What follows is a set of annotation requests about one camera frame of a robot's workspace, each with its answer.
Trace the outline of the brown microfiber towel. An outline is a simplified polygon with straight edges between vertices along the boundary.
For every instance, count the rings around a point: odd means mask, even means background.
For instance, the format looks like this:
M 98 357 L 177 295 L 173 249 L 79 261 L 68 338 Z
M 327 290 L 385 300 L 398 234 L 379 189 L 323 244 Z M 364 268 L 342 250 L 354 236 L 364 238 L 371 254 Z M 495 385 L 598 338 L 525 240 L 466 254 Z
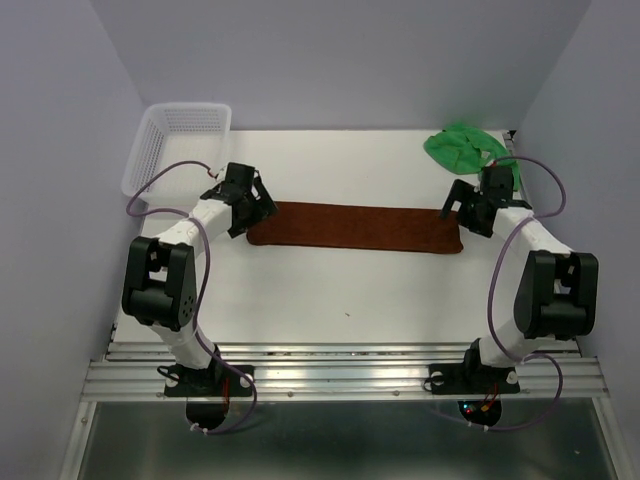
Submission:
M 280 202 L 250 228 L 254 246 L 295 246 L 452 255 L 463 251 L 455 219 L 437 210 Z

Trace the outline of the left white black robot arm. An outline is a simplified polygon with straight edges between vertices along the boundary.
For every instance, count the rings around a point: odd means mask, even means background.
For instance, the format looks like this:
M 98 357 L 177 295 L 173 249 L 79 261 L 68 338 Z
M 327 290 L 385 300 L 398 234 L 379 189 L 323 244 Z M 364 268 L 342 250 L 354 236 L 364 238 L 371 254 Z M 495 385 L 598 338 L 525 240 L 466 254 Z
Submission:
M 190 212 L 167 207 L 143 214 L 173 214 L 179 220 L 154 237 L 131 242 L 122 294 L 123 312 L 160 337 L 202 394 L 215 392 L 223 373 L 213 363 L 219 357 L 214 344 L 198 325 L 211 242 L 244 235 L 278 212 L 256 168 L 231 162 L 215 179 Z

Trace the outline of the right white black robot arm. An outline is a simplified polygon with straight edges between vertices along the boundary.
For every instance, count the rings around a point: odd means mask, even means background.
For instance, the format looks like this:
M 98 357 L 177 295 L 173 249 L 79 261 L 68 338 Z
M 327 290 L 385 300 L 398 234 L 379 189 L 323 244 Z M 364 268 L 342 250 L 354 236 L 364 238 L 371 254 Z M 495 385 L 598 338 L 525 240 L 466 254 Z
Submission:
M 513 192 L 509 168 L 482 169 L 478 185 L 453 182 L 441 218 L 456 215 L 459 226 L 503 245 L 492 272 L 487 301 L 495 300 L 500 270 L 508 253 L 524 260 L 512 313 L 497 324 L 486 308 L 489 333 L 477 339 L 460 366 L 463 384 L 482 390 L 496 378 L 496 369 L 511 368 L 532 357 L 548 340 L 567 341 L 588 335 L 595 324 L 599 262 L 577 252 L 548 231 L 539 215 Z

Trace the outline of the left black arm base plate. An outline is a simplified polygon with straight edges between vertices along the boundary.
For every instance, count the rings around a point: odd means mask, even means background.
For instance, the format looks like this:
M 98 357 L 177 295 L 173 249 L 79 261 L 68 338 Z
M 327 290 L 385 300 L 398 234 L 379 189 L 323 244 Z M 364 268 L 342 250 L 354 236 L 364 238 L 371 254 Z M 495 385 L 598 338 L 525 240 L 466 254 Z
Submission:
M 213 361 L 206 369 L 191 369 L 178 364 L 158 366 L 165 381 L 164 395 L 169 398 L 250 398 L 249 382 Z

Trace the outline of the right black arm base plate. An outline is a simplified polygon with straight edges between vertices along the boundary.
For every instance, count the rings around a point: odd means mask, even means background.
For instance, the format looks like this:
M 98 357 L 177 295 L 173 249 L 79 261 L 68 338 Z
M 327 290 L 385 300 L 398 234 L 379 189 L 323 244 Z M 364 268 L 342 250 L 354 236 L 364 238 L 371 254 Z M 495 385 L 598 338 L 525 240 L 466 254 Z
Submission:
M 434 395 L 517 394 L 520 392 L 518 376 L 514 368 L 495 368 L 481 365 L 475 370 L 462 363 L 434 363 L 428 367 L 423 389 Z

